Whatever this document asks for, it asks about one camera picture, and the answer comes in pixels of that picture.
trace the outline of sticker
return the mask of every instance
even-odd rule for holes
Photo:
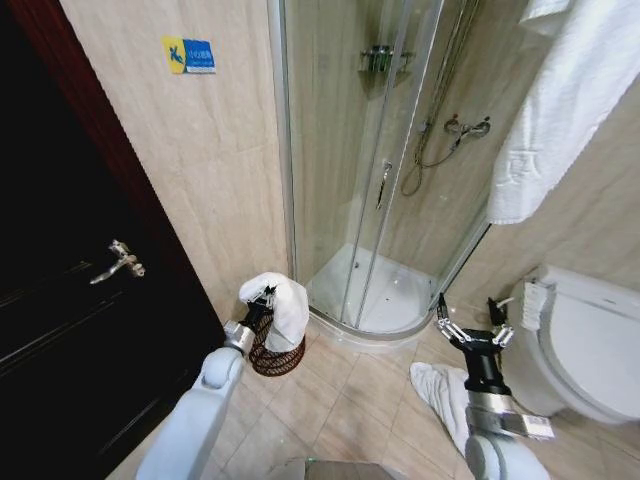
[[[211,44],[206,40],[162,37],[171,73],[215,73]]]

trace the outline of toilet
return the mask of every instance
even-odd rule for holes
[[[543,306],[523,318],[527,282]],[[541,266],[512,297],[502,369],[518,403],[543,416],[569,408],[608,424],[640,419],[640,293]]]

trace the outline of towel on floor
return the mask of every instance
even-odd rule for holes
[[[523,20],[558,13],[563,3]],[[496,158],[491,223],[522,222],[537,210],[640,72],[638,0],[574,0],[563,15]]]
[[[469,403],[464,382],[469,376],[461,368],[449,365],[411,365],[411,384],[420,398],[427,402],[449,430],[449,435],[464,457],[469,427],[465,409]]]
[[[302,342],[309,321],[307,290],[281,273],[266,272],[240,287],[240,301],[247,303],[266,287],[276,287],[273,324],[265,340],[271,352],[290,352]]]

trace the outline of door handle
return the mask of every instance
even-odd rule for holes
[[[129,268],[131,275],[134,277],[144,277],[145,269],[141,263],[138,262],[138,257],[131,254],[129,247],[126,244],[119,242],[118,240],[114,240],[109,245],[109,250],[111,250],[118,257],[118,261],[111,265],[106,272],[101,273],[97,277],[94,277],[89,282],[91,285],[95,285],[96,283],[104,282],[107,278],[113,276],[118,270],[120,270],[125,265]]]
[[[384,162],[384,173],[382,174],[382,182],[380,182],[380,191],[378,192],[376,210],[380,210],[382,208],[382,193],[384,192],[384,186],[387,183],[387,177],[389,176],[389,172],[392,168],[393,165],[390,162]]]

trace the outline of dark wooden door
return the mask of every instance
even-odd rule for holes
[[[148,182],[129,177],[124,185],[137,186],[134,196],[122,188],[15,12],[3,3],[2,43],[11,58],[1,100],[0,429],[7,443],[0,475],[99,477],[189,387],[222,332],[184,252],[167,256],[159,232],[170,228]],[[35,24],[37,13],[30,13]],[[76,81],[101,92],[93,78]],[[126,142],[122,134],[106,138]],[[140,175],[137,162],[130,169]],[[155,223],[140,215],[141,198]],[[92,285],[117,260],[107,248],[113,239],[146,273],[136,278],[125,267]],[[176,244],[175,236],[166,240]]]

